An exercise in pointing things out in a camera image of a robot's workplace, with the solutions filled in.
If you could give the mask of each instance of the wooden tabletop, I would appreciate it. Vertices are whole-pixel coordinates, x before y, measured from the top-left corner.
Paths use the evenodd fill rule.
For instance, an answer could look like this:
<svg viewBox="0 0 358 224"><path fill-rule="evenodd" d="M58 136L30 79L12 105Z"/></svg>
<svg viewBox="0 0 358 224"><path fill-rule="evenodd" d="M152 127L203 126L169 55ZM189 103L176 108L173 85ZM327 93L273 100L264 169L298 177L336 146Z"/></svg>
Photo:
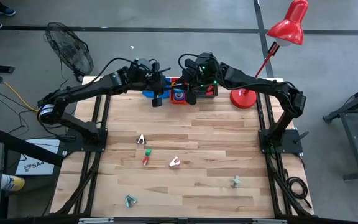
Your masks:
<svg viewBox="0 0 358 224"><path fill-rule="evenodd" d="M92 78L85 77L84 82ZM113 96L92 216L273 217L265 157L257 138L256 105L247 110L236 108L229 94L219 88L218 97L198 99L194 106L164 100L158 108L153 108L151 99L139 91ZM75 116L90 121L94 100L78 102ZM277 120L282 109L274 97L271 100ZM147 140L145 146L136 144L141 134ZM152 153L143 166L147 148ZM181 165L171 169L168 164L175 156ZM289 154L282 157L289 175L306 182L299 158ZM83 152L75 152L64 160L51 212L61 208L78 186L83 158ZM236 175L241 183L232 188ZM132 208L125 205L126 195L138 199ZM278 195L284 211L281 190ZM304 201L300 203L307 208Z"/></svg>

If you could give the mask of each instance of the green clip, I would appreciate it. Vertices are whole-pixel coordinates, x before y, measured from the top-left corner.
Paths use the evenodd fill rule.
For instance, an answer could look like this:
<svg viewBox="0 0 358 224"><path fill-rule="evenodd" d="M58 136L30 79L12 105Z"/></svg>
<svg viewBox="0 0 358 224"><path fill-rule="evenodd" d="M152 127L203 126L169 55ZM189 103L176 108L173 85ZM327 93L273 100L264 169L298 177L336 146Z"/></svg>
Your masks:
<svg viewBox="0 0 358 224"><path fill-rule="evenodd" d="M152 153L152 149L147 149L146 150L146 156L149 156Z"/></svg>

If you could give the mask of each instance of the electric fan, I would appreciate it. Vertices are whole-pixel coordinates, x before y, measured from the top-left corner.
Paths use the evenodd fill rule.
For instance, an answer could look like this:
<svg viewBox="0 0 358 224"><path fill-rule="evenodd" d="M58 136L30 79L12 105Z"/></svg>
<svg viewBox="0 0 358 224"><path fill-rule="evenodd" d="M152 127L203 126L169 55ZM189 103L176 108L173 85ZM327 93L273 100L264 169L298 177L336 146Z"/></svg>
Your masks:
<svg viewBox="0 0 358 224"><path fill-rule="evenodd" d="M75 79L89 75L93 70L93 61L88 44L80 40L68 27L60 22L48 23L45 31L47 41L60 60L73 72Z"/></svg>

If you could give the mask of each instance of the red desk lamp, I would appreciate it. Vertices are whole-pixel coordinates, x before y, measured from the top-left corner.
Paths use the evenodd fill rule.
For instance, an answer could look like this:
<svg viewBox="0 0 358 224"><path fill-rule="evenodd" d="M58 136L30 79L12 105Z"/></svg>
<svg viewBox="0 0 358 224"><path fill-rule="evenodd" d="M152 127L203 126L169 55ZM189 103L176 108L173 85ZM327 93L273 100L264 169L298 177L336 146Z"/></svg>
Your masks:
<svg viewBox="0 0 358 224"><path fill-rule="evenodd" d="M280 46L289 46L292 43L303 44L303 29L301 26L302 20L306 15L309 3L308 0L294 0L288 8L284 20L275 24L268 32L267 35L276 38L268 51L264 63L256 73L258 77L266 63L274 56ZM230 93L230 100L238 108L250 108L256 102L256 92L239 89L233 90Z"/></svg>

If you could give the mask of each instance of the lamp shade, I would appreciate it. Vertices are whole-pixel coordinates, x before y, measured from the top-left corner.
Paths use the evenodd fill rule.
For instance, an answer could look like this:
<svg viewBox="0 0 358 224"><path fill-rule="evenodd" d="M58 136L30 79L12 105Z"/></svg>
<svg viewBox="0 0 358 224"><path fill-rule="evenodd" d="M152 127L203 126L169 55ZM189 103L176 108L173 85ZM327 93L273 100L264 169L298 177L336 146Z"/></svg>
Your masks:
<svg viewBox="0 0 358 224"><path fill-rule="evenodd" d="M285 42L302 45L303 29L301 23L308 7L309 3L307 0L294 0L288 8L284 20L275 24L267 32L267 35L278 39L277 43L279 45L285 45Z"/></svg>

